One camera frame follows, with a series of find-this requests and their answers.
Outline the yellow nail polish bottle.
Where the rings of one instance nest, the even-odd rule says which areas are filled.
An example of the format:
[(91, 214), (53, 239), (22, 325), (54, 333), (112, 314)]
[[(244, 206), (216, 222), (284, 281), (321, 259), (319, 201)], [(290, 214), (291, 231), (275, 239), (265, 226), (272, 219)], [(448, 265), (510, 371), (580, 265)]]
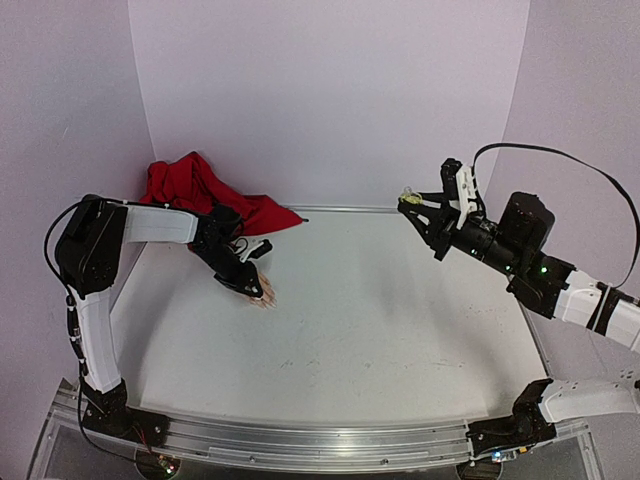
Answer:
[(419, 192), (413, 191), (409, 186), (407, 186), (399, 195), (398, 202), (412, 205), (421, 205), (423, 203), (423, 197)]

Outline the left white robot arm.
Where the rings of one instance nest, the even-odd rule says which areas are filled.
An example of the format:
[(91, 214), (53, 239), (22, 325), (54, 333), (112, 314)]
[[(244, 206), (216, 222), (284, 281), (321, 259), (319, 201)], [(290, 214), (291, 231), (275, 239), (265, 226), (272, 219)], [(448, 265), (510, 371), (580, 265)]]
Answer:
[(169, 419), (129, 406), (126, 382), (116, 360), (110, 302), (123, 246), (185, 245), (221, 285), (259, 299), (265, 289), (254, 262), (269, 253), (272, 245), (257, 240), (238, 246), (244, 221), (228, 206), (216, 206), (203, 214), (87, 195), (62, 216), (68, 223), (55, 248), (45, 249), (44, 257), (66, 291), (67, 332), (79, 365), (79, 394), (88, 402), (79, 425), (159, 447), (165, 442)]

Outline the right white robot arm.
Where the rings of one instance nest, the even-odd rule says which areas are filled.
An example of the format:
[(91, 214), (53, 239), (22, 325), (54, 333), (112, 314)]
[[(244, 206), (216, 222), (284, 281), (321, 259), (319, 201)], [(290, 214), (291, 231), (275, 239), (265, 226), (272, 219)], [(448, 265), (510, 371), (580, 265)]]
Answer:
[[(443, 193), (407, 192), (398, 200), (399, 212), (436, 259), (455, 248), (505, 275), (507, 292), (526, 310), (639, 350), (638, 299), (543, 252), (555, 217), (537, 196), (513, 193), (499, 222), (477, 214), (465, 217), (461, 207), (461, 200)], [(554, 439), (557, 423), (564, 420), (638, 411), (636, 373), (614, 381), (546, 378), (525, 387), (510, 415), (475, 421), (466, 436), (474, 457), (498, 461), (506, 451)]]

